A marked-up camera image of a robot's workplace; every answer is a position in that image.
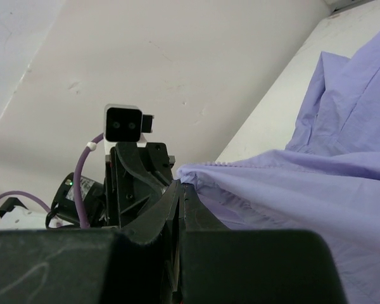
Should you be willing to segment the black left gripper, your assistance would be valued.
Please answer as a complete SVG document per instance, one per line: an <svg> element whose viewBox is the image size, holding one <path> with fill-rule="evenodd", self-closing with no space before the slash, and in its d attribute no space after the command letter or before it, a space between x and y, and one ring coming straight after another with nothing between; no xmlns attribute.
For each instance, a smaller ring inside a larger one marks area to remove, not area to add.
<svg viewBox="0 0 380 304"><path fill-rule="evenodd" d="M118 142L106 160L106 225L124 227L153 206L173 181L175 156L162 142Z"/></svg>

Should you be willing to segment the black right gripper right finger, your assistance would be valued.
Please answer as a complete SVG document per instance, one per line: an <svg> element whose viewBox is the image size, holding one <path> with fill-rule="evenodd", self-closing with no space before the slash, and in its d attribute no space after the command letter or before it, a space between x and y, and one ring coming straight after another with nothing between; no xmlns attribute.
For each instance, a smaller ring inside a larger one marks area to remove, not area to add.
<svg viewBox="0 0 380 304"><path fill-rule="evenodd" d="M323 238L300 229L228 229L184 186L184 303L346 303Z"/></svg>

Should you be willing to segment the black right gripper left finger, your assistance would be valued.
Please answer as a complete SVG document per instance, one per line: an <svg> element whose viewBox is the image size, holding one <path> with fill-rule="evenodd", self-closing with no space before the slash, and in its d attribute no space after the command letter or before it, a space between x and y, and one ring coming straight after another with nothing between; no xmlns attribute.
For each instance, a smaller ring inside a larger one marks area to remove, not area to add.
<svg viewBox="0 0 380 304"><path fill-rule="evenodd" d="M181 186L124 227L0 231L0 303L178 303Z"/></svg>

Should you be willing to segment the lilac zip-up jacket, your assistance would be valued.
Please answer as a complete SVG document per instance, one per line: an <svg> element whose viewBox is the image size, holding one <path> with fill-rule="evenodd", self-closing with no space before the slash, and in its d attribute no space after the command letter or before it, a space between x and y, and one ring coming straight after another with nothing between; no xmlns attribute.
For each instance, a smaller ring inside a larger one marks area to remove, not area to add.
<svg viewBox="0 0 380 304"><path fill-rule="evenodd" d="M181 166L234 229L311 229L350 303L380 303L380 32L351 58L323 52L284 149Z"/></svg>

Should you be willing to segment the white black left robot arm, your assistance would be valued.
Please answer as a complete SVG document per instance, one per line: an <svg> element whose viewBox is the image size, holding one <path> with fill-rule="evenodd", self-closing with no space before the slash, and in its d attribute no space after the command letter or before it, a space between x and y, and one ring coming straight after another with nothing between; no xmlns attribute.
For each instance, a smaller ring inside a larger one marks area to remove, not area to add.
<svg viewBox="0 0 380 304"><path fill-rule="evenodd" d="M100 206L105 204L105 189L104 185L96 182L95 180L89 179L87 177L83 177L81 175L83 165L86 161L86 158L88 157L89 153L96 150L97 145L99 142L103 140L102 137L96 137L92 141L89 141L86 144L86 147L84 151L82 152L77 166L79 166L80 170L80 190L81 190L81 200L82 203L85 204L85 206L89 206L90 203L93 201L99 201ZM172 168L175 163L174 156L169 156L169 165L166 165L168 168ZM8 191L3 194L0 194L0 200L5 197L12 197L13 196L23 196L26 197L34 202L36 202L38 205L40 205L47 213L53 213L56 215L56 208L59 206L65 207L66 211L69 210L71 212L71 218L74 216L77 216L77 225L79 225L79 216L77 214L74 214L76 212L75 210L75 200L74 200L74 172L70 173L63 183L61 184L60 188L58 189L53 202L51 203L51 207L47 206L43 200L39 199L38 197L34 196L33 194L26 193L25 191ZM74 219L67 219L68 216L64 216L64 219L69 222L75 221Z"/></svg>

